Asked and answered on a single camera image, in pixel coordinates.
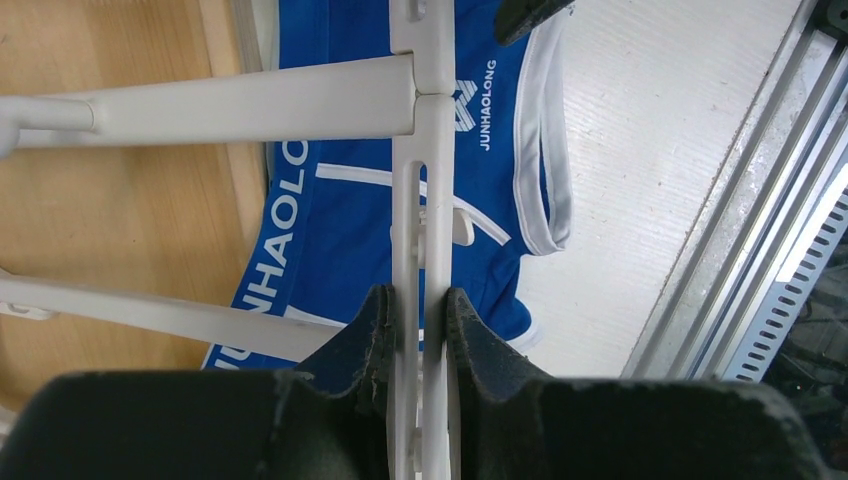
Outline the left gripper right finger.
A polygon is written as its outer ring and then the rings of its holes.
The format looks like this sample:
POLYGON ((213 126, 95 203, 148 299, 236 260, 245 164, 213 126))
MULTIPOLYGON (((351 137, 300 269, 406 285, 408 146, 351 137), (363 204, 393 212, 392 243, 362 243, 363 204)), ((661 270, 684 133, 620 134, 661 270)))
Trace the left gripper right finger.
POLYGON ((461 414, 468 418, 536 415, 538 383, 550 375, 493 332, 463 289, 448 289, 445 308, 461 414))

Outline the blue boxer underwear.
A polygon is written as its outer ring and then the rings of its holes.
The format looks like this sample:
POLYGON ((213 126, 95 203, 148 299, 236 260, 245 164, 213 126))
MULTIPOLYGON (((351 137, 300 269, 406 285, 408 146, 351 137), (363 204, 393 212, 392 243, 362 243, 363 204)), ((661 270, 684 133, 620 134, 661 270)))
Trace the blue boxer underwear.
MULTIPOLYGON (((455 5, 454 198, 473 241, 453 249, 452 282, 514 349, 539 338, 517 298, 526 255, 563 250, 572 190, 564 115, 566 7, 509 46, 494 1, 455 5)), ((287 141, 273 167, 259 237, 235 309, 349 323, 391 279, 389 140, 287 141)))

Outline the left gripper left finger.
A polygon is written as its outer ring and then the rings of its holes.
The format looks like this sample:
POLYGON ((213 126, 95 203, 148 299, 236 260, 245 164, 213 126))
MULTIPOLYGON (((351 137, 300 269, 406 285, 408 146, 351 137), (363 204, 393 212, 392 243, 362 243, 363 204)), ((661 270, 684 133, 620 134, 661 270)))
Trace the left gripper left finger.
POLYGON ((294 367, 319 393, 347 398, 354 411, 384 418, 396 347, 397 301, 390 285, 374 285, 353 320, 294 367))

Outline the white plastic clip hanger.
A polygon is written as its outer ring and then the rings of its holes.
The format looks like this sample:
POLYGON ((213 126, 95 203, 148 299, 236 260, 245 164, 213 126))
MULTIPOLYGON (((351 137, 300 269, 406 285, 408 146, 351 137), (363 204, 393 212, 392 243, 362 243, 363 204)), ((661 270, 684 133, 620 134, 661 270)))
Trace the white plastic clip hanger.
POLYGON ((280 70, 1 100, 18 148, 273 141, 266 236, 237 308, 3 274, 1 310, 70 313, 286 358, 291 369, 69 374, 29 403, 5 478, 448 479, 460 467, 445 352, 454 203, 455 16, 392 1, 390 53, 331 63, 326 13, 286 30, 280 70), (306 58, 306 66, 293 60, 306 58), (321 180, 387 187, 391 282, 349 324, 288 298, 321 180))

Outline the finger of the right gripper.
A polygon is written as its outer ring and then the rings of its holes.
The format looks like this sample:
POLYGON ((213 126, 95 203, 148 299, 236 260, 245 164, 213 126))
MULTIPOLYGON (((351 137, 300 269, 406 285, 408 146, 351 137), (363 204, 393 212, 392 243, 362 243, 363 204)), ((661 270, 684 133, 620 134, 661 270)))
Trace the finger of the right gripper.
POLYGON ((573 3, 574 0, 502 0, 494 17, 494 39, 501 46, 512 45, 573 3))

